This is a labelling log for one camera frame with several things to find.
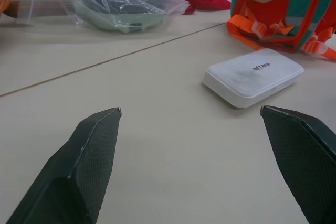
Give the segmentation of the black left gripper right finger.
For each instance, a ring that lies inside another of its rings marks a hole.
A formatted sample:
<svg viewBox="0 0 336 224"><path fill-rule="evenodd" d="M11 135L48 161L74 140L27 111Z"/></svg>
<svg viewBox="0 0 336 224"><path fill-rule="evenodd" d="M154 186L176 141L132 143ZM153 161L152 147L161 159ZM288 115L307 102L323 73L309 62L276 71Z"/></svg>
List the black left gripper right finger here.
<svg viewBox="0 0 336 224"><path fill-rule="evenodd" d="M297 111L260 109L279 170L309 224L336 224L336 134Z"/></svg>

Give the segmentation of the orange and teal backpack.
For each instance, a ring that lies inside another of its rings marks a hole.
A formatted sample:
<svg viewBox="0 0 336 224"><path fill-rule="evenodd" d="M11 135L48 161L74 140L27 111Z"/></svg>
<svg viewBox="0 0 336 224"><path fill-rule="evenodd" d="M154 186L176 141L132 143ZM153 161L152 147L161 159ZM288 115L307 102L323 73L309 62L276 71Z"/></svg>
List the orange and teal backpack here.
<svg viewBox="0 0 336 224"><path fill-rule="evenodd" d="M268 46L336 60L326 42L336 33L336 0L232 0L229 34L254 48Z"/></svg>

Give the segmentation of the white box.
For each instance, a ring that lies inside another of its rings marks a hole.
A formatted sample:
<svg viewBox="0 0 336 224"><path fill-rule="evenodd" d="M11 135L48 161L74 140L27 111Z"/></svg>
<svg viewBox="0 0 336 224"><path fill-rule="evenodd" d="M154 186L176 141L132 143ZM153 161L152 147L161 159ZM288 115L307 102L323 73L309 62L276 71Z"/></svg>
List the white box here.
<svg viewBox="0 0 336 224"><path fill-rule="evenodd" d="M295 83L304 69L272 49L254 51L209 66L203 84L244 109Z"/></svg>

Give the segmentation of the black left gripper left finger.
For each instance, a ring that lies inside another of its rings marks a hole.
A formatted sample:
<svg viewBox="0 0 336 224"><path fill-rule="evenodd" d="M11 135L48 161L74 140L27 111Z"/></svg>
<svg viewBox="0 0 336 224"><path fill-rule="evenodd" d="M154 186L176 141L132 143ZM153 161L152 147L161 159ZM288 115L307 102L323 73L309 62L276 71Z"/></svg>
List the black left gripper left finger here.
<svg viewBox="0 0 336 224"><path fill-rule="evenodd" d="M113 168L120 108L82 120L6 224L96 224Z"/></svg>

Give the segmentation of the clear plastic bag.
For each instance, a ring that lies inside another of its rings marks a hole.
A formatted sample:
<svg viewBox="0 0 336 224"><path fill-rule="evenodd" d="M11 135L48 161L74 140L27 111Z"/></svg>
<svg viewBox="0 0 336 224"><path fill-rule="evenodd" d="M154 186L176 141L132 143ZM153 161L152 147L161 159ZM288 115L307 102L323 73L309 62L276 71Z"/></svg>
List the clear plastic bag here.
<svg viewBox="0 0 336 224"><path fill-rule="evenodd" d="M6 0L4 14L25 25L73 23L129 34L165 26L188 6L185 0Z"/></svg>

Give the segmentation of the green bowl with dark contents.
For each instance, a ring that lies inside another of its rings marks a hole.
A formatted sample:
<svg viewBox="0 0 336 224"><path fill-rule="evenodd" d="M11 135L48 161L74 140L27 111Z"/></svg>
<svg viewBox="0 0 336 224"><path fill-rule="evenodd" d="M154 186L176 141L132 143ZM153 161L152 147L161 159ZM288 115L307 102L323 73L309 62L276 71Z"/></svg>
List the green bowl with dark contents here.
<svg viewBox="0 0 336 224"><path fill-rule="evenodd" d="M93 26L126 34L157 26L167 14L162 0L77 0L73 7Z"/></svg>

